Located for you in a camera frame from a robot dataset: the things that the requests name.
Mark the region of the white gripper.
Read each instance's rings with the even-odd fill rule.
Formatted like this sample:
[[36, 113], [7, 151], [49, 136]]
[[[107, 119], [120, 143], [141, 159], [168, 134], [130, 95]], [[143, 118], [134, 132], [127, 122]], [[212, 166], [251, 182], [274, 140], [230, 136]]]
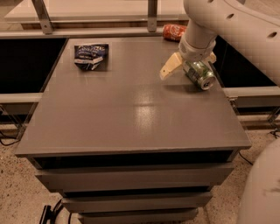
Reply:
[[183, 64], [183, 60], [189, 62], [202, 61], [214, 63], [216, 55], [212, 52], [216, 45], [215, 38], [211, 38], [204, 47], [192, 46], [186, 36], [183, 36], [178, 45], [178, 52], [175, 52], [163, 65], [159, 76], [163, 81]]

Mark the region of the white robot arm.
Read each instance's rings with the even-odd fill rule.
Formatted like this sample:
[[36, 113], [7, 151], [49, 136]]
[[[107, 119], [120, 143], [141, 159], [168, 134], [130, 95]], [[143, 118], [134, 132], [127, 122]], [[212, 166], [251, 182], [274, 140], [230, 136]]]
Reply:
[[[189, 23], [178, 52], [160, 70], [164, 80], [185, 62], [201, 61], [224, 38], [277, 85], [280, 84], [279, 21], [238, 0], [184, 0]], [[241, 197], [237, 224], [280, 224], [280, 138], [254, 162]]]

